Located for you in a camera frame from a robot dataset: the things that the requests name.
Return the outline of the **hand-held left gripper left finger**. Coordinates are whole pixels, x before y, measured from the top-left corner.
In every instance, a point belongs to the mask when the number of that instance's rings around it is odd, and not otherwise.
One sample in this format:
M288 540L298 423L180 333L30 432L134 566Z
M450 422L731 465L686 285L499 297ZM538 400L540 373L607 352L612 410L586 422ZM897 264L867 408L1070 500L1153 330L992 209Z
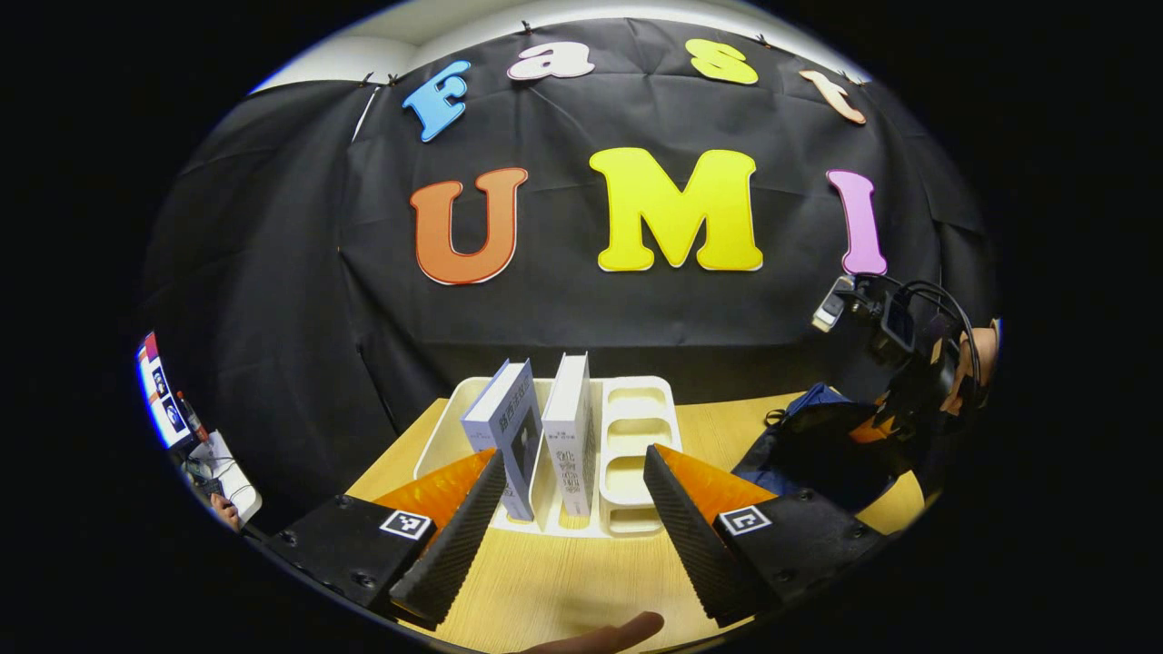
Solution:
M337 599L436 630L505 484L502 455L475 452L374 502L336 495L267 538L264 553Z

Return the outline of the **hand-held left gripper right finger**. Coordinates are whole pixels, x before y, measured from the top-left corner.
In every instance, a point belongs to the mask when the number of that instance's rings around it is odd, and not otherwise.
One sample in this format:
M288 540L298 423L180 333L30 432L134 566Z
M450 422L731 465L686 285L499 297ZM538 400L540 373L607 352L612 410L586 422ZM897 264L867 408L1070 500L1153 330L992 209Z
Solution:
M702 611L719 626L801 604L890 536L812 489L773 495L663 445L643 479Z

